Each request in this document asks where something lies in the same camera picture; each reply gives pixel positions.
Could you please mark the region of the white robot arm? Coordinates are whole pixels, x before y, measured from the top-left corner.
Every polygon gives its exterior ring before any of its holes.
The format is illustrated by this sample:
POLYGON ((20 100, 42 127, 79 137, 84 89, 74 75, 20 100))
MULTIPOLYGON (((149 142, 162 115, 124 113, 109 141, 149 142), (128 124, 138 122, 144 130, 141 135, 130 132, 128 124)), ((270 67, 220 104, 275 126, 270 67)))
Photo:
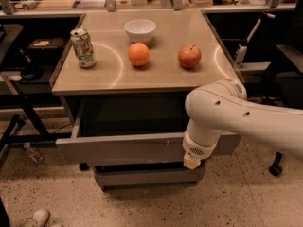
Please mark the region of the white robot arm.
POLYGON ((249 102, 244 86, 219 80, 192 90, 185 108, 184 166, 197 168, 213 153, 223 132, 258 139, 275 150, 303 158, 303 111, 249 102))

